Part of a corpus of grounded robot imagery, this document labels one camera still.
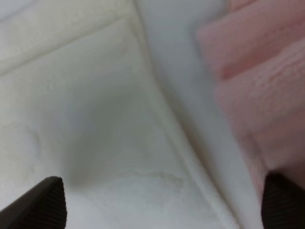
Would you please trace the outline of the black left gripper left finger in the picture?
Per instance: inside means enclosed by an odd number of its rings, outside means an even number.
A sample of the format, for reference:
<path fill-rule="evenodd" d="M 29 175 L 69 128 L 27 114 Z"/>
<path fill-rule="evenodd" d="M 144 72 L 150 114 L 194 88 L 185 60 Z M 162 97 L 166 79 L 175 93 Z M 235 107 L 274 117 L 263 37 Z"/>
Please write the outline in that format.
<path fill-rule="evenodd" d="M 2 229 L 64 229 L 67 206 L 61 177 L 47 177 L 0 211 Z"/>

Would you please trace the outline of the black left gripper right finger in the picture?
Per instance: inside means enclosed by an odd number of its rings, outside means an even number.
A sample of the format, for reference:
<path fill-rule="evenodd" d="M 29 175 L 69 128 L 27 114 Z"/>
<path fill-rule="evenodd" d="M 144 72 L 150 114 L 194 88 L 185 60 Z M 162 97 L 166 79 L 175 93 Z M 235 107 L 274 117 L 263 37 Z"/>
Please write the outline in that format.
<path fill-rule="evenodd" d="M 304 229 L 305 190 L 281 174 L 268 174 L 261 218 L 265 229 Z"/>

